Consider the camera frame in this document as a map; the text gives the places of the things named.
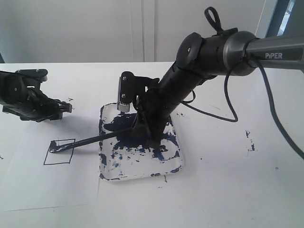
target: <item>white table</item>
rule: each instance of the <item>white table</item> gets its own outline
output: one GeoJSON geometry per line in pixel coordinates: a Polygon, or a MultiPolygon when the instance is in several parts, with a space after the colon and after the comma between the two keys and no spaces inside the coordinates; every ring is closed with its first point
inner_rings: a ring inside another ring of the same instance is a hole
{"type": "MultiPolygon", "coordinates": [[[[123,71],[162,77],[170,65],[1,64],[0,69],[45,68],[48,81],[41,89],[46,95],[64,100],[81,92],[80,108],[99,109],[116,101],[118,77],[123,71]]],[[[279,118],[304,149],[304,75],[298,70],[266,72],[279,118]]],[[[197,87],[193,105],[232,117],[223,81],[219,76],[197,87]]],[[[185,167],[168,175],[167,182],[163,176],[117,183],[100,180],[94,205],[0,212],[0,227],[303,227],[304,161],[272,120],[260,72],[231,77],[228,90],[238,123],[204,116],[182,105],[174,111],[185,167]],[[251,140],[255,151],[248,151],[251,140]]],[[[0,113],[0,183],[28,124],[0,113]]]]}

